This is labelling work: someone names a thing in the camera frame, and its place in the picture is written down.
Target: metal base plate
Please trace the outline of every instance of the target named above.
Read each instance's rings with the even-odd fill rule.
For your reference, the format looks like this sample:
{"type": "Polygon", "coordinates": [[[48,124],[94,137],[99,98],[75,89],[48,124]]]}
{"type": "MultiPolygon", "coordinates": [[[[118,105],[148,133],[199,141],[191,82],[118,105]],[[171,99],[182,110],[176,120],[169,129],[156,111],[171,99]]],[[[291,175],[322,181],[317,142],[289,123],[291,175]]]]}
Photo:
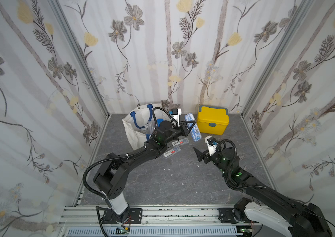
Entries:
{"type": "Polygon", "coordinates": [[[235,220],[234,218],[232,210],[233,208],[219,208],[219,220],[222,223],[231,223],[231,224],[238,223],[238,221],[235,220]]]}
{"type": "MultiPolygon", "coordinates": [[[[131,225],[141,224],[142,208],[131,208],[129,210],[129,215],[131,216],[131,225]]],[[[112,209],[104,210],[103,217],[101,218],[101,223],[103,225],[105,225],[105,224],[117,224],[117,222],[113,218],[112,209]]]]}

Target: wall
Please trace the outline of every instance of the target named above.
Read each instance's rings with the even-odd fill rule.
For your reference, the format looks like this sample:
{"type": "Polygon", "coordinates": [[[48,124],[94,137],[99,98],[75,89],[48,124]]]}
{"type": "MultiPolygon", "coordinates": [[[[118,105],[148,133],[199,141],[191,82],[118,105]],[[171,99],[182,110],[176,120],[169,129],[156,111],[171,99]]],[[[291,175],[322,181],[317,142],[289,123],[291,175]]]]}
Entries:
{"type": "Polygon", "coordinates": [[[315,1],[245,118],[279,191],[335,224],[335,1],[315,1]]]}
{"type": "Polygon", "coordinates": [[[58,234],[103,122],[48,3],[0,1],[0,236],[58,234]]]}
{"type": "Polygon", "coordinates": [[[161,101],[239,113],[299,3],[60,0],[112,113],[161,101]]]}

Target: blue plastic case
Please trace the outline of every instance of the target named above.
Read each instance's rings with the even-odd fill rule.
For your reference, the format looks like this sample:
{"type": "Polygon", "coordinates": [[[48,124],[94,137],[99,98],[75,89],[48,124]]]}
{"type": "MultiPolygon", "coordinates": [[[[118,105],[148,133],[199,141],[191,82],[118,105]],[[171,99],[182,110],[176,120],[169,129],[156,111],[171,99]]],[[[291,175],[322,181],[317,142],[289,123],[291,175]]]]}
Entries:
{"type": "MultiPolygon", "coordinates": [[[[186,121],[195,121],[194,115],[192,113],[189,113],[185,115],[186,121]]],[[[195,124],[193,129],[190,132],[191,136],[193,137],[194,141],[199,141],[202,138],[201,132],[199,131],[198,125],[195,124]]]]}

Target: black cable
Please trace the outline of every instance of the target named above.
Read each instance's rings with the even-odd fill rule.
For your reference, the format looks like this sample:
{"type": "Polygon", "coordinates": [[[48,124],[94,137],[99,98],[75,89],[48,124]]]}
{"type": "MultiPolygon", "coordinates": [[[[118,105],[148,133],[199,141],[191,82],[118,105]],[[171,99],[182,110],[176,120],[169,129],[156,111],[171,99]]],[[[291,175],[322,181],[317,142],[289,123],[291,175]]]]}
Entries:
{"type": "Polygon", "coordinates": [[[305,211],[305,210],[304,210],[304,212],[307,212],[307,213],[312,214],[312,215],[314,215],[314,216],[316,216],[316,217],[322,218],[323,220],[325,220],[325,221],[327,221],[328,223],[330,223],[333,227],[335,227],[335,225],[332,224],[329,220],[327,220],[327,219],[325,219],[325,218],[323,218],[323,217],[321,217],[321,216],[315,215],[315,214],[313,214],[313,213],[311,213],[311,212],[308,212],[308,211],[305,211]]]}
{"type": "Polygon", "coordinates": [[[263,224],[261,224],[261,228],[259,229],[259,231],[257,231],[252,237],[255,237],[261,231],[262,226],[263,226],[263,224]]]}
{"type": "Polygon", "coordinates": [[[99,164],[101,164],[101,163],[104,163],[104,162],[107,162],[107,161],[112,161],[112,160],[121,160],[121,159],[124,159],[124,158],[133,157],[133,156],[135,156],[135,155],[139,155],[139,154],[143,153],[145,150],[139,151],[139,152],[137,152],[137,153],[135,153],[135,154],[131,154],[131,155],[128,155],[128,156],[123,155],[123,156],[118,156],[118,157],[113,157],[113,158],[103,159],[103,160],[99,160],[99,161],[95,162],[94,164],[90,165],[90,166],[85,170],[85,172],[83,173],[83,177],[82,177],[83,185],[85,186],[85,188],[86,188],[88,191],[90,191],[90,192],[92,192],[93,194],[96,194],[96,195],[102,197],[104,200],[106,200],[106,199],[107,199],[107,196],[106,196],[106,195],[104,195],[103,193],[98,192],[98,191],[96,191],[95,189],[91,188],[91,187],[89,186],[89,184],[87,183],[87,174],[89,173],[89,171],[90,171],[92,168],[94,168],[95,166],[97,166],[97,165],[99,165],[99,164]]]}
{"type": "Polygon", "coordinates": [[[171,148],[172,146],[174,146],[175,144],[177,144],[178,142],[179,142],[179,139],[177,139],[177,142],[176,142],[176,143],[174,143],[174,144],[172,144],[171,146],[169,146],[168,149],[171,148]]]}
{"type": "MultiPolygon", "coordinates": [[[[90,165],[86,170],[85,172],[83,173],[83,177],[82,177],[82,182],[83,182],[83,185],[85,186],[85,188],[92,192],[93,194],[96,194],[100,197],[102,197],[104,200],[106,200],[106,203],[108,204],[109,201],[107,200],[107,196],[101,192],[98,192],[96,191],[95,189],[93,189],[92,187],[89,186],[89,184],[87,183],[87,174],[89,173],[89,171],[94,168],[95,166],[101,164],[101,163],[104,163],[104,162],[107,162],[107,161],[113,161],[113,160],[121,160],[121,159],[125,159],[125,158],[131,158],[133,156],[136,156],[136,155],[139,155],[141,153],[143,153],[144,151],[146,151],[146,147],[144,147],[144,150],[141,150],[139,152],[136,152],[134,154],[131,154],[131,155],[123,155],[123,156],[118,156],[118,157],[112,157],[112,158],[107,158],[107,159],[103,159],[103,160],[99,160],[97,162],[95,162],[94,164],[90,165]]],[[[96,211],[97,211],[97,214],[98,214],[98,221],[99,221],[99,225],[100,225],[100,229],[103,233],[103,235],[105,237],[108,237],[108,235],[104,232],[104,229],[103,229],[103,225],[101,223],[101,219],[100,219],[100,214],[99,214],[99,210],[106,210],[106,208],[103,208],[103,207],[99,207],[99,206],[96,206],[95,207],[96,211]]]]}
{"type": "Polygon", "coordinates": [[[170,120],[175,122],[175,126],[174,127],[178,127],[178,122],[173,118],[173,116],[171,116],[171,114],[169,114],[169,112],[167,112],[166,110],[164,110],[161,107],[154,107],[153,110],[151,111],[151,114],[153,116],[153,120],[154,120],[154,127],[157,128],[158,124],[157,124],[157,118],[156,115],[154,114],[155,110],[162,110],[163,112],[165,112],[165,114],[167,114],[167,116],[170,118],[170,120]]]}
{"type": "Polygon", "coordinates": [[[232,189],[232,190],[235,190],[235,191],[240,191],[240,190],[243,190],[243,189],[247,189],[247,188],[265,188],[264,186],[260,186],[260,185],[248,185],[248,186],[241,186],[239,188],[237,187],[232,187],[228,181],[227,181],[227,177],[224,177],[224,181],[226,182],[227,186],[232,189]]]}
{"type": "Polygon", "coordinates": [[[103,224],[101,223],[100,214],[99,214],[99,210],[106,210],[106,208],[104,208],[104,207],[100,207],[100,206],[95,206],[95,209],[96,209],[96,211],[97,211],[97,215],[98,215],[98,221],[99,221],[100,229],[101,229],[103,235],[104,235],[105,237],[108,237],[108,235],[107,235],[106,232],[104,231],[103,224]]]}

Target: box lid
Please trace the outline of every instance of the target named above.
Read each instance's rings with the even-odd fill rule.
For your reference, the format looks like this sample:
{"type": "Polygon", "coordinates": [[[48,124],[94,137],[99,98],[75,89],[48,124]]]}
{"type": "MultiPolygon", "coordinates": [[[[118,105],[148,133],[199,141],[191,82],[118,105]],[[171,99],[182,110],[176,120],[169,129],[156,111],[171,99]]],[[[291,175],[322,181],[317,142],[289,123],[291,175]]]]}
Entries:
{"type": "Polygon", "coordinates": [[[201,105],[199,106],[198,122],[213,122],[220,125],[228,125],[227,108],[201,105]]]}

